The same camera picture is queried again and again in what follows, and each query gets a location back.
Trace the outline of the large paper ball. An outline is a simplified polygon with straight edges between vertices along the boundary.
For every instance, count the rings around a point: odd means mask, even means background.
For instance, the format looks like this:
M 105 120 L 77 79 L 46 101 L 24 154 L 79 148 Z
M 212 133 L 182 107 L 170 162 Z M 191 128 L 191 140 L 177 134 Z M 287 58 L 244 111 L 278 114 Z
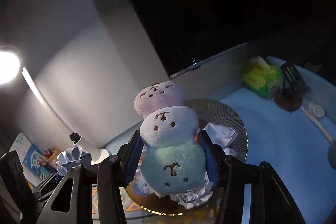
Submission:
M 237 155 L 237 152 L 229 147 L 238 136 L 238 132 L 234 128 L 208 123 L 204 130 L 208 133 L 211 141 L 214 144 L 220 145 L 227 155 Z

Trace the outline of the orange mandarin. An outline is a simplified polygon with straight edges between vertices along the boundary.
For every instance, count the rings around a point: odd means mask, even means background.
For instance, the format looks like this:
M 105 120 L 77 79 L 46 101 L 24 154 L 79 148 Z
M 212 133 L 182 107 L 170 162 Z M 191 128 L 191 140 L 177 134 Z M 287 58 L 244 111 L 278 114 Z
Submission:
M 194 135 L 195 143 L 198 143 L 198 133 Z

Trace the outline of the blue children's book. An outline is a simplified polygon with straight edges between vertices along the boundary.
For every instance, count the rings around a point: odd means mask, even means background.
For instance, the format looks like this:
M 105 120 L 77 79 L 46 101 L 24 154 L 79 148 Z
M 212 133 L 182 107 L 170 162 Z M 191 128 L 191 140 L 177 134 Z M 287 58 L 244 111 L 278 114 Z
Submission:
M 42 160 L 42 152 L 40 149 L 33 143 L 28 151 L 26 152 L 23 164 L 37 177 L 41 175 L 41 165 L 38 163 L 38 160 Z

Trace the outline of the brown ribbed glass bowl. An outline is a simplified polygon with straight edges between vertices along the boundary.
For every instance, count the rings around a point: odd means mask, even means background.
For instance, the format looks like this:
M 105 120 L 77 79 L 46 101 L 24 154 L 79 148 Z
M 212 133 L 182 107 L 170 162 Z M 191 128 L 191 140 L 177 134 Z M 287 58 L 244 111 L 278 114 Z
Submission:
M 248 135 L 242 119 L 229 106 L 215 100 L 204 98 L 186 101 L 198 115 L 199 128 L 205 130 L 214 144 L 222 147 L 227 155 L 232 155 L 241 162 L 246 162 L 248 154 Z M 126 211 L 134 211 L 134 207 L 157 215 L 183 215 L 214 203 L 220 198 L 223 189 L 218 186 L 207 186 L 198 192 L 177 194 L 164 198 L 154 193 L 143 194 L 139 191 L 140 175 L 125 188 L 126 194 L 133 200 Z

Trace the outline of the kraft paper pen holder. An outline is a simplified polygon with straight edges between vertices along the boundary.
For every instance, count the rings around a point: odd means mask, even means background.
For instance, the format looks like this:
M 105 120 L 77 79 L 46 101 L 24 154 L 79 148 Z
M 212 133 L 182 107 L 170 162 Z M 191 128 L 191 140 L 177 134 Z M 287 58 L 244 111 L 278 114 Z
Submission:
M 61 151 L 57 148 L 52 148 L 51 156 L 48 158 L 47 163 L 48 165 L 56 165 L 58 162 L 58 155 L 61 153 Z

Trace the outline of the patterned blue table mat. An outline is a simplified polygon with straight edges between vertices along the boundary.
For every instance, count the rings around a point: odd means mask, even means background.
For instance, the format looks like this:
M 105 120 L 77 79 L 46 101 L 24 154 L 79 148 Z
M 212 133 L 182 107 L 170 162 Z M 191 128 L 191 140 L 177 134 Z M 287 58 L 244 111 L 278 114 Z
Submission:
M 218 203 L 206 205 L 188 213 L 159 213 L 138 205 L 124 188 L 120 188 L 126 223 L 215 223 Z

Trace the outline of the green tissue pack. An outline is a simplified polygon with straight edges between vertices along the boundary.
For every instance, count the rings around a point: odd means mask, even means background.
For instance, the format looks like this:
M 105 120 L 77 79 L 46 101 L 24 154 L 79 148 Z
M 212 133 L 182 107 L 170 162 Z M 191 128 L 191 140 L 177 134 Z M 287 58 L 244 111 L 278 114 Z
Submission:
M 276 66 L 256 56 L 244 65 L 240 79 L 250 91 L 261 98 L 270 99 L 282 87 L 284 76 Z

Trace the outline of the white pen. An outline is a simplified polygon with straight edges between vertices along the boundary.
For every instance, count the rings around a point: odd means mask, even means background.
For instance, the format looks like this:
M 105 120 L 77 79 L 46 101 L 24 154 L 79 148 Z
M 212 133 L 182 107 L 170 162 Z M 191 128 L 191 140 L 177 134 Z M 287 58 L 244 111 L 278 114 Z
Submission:
M 309 118 L 309 120 L 320 130 L 320 132 L 322 132 L 326 140 L 330 144 L 334 144 L 334 139 L 331 137 L 330 133 L 322 126 L 322 124 L 320 124 L 320 122 L 316 118 L 314 118 L 314 116 L 309 114 L 305 108 L 301 107 L 301 110 Z

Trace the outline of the white desk lamp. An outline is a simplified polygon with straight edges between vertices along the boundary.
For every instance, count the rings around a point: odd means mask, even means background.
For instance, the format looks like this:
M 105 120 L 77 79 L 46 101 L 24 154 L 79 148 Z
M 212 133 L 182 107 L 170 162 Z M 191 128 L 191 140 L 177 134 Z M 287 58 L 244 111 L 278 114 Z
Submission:
M 71 140 L 73 145 L 80 146 L 91 154 L 92 165 L 99 164 L 109 157 L 110 153 L 108 150 L 95 147 L 87 141 L 83 135 L 74 132 L 74 130 L 53 109 L 37 85 L 34 83 L 29 71 L 21 60 L 18 51 L 11 46 L 1 46 L 1 85 L 11 83 L 18 74 L 22 75 L 27 86 L 30 88 L 30 91 L 32 91 L 33 95 L 42 107 L 50 114 L 55 123 L 61 128 L 61 131 L 67 135 L 74 134 L 73 140 Z

